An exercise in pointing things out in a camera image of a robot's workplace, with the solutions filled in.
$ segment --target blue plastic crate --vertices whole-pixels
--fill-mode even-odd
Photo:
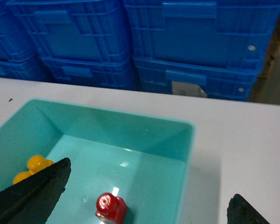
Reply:
[[[22,62],[37,53],[34,43],[20,22],[0,0],[0,60]]]
[[[257,78],[255,71],[234,71],[201,65],[134,57],[141,88],[172,94],[172,81],[199,85],[209,98],[247,101]]]
[[[11,0],[41,56],[122,62],[132,50],[123,5],[117,0]]]
[[[261,70],[280,0],[124,0],[134,55]]]
[[[56,82],[38,55],[20,63],[0,61],[0,77],[30,81]]]
[[[129,58],[121,63],[99,63],[41,57],[62,84],[137,91],[140,89],[137,70]]]

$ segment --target table surface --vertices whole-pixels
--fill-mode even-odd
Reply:
[[[226,224],[241,194],[280,224],[280,106],[0,78],[0,126],[31,98],[191,121],[196,126],[181,224]]]

